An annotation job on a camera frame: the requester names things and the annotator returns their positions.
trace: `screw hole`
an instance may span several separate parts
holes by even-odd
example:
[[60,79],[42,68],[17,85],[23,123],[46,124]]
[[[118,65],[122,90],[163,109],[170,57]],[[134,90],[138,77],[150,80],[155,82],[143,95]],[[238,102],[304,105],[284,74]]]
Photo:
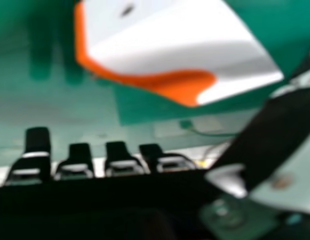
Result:
[[129,15],[133,10],[134,10],[134,5],[133,4],[129,4],[124,11],[121,13],[121,17],[124,18],[127,15]]

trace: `white and orange object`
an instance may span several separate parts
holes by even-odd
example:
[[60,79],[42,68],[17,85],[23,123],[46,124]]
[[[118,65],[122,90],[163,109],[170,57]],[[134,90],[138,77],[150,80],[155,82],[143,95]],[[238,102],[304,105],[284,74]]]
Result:
[[189,107],[283,79],[222,0],[83,0],[75,35],[89,71]]

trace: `light green surface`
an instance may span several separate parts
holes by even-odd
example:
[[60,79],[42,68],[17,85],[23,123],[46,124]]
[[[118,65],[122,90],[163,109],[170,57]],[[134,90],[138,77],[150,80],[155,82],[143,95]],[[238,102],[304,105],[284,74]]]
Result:
[[[197,135],[156,138],[157,121],[214,115],[224,132],[243,128],[269,86],[200,108],[106,80],[94,81],[74,60],[73,0],[0,0],[0,166],[22,151],[24,130],[51,129],[54,160],[70,143],[89,142],[95,156],[104,143],[124,140],[132,152],[157,142],[164,149],[222,141]],[[310,49],[310,0],[227,1],[289,76]]]

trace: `table surface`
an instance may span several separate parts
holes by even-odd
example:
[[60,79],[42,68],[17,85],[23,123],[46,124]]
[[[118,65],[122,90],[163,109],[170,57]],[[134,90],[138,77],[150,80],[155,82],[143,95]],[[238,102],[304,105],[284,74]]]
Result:
[[[310,0],[227,0],[286,76],[310,50]],[[23,151],[24,131],[47,126],[53,159],[88,142],[104,156],[106,142],[129,150],[159,143],[165,150],[206,146],[225,138],[176,133],[182,119],[239,132],[285,81],[207,106],[187,108],[136,88],[96,80],[75,62],[74,0],[0,1],[0,166]]]

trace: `orange stripe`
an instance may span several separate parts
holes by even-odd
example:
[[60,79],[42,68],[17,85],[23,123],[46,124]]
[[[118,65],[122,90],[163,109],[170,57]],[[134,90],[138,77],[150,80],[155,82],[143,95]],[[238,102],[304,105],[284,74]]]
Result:
[[76,60],[101,78],[143,88],[189,107],[198,106],[197,96],[216,82],[213,73],[198,69],[150,75],[124,75],[112,72],[88,56],[84,21],[84,4],[80,2],[75,7]]

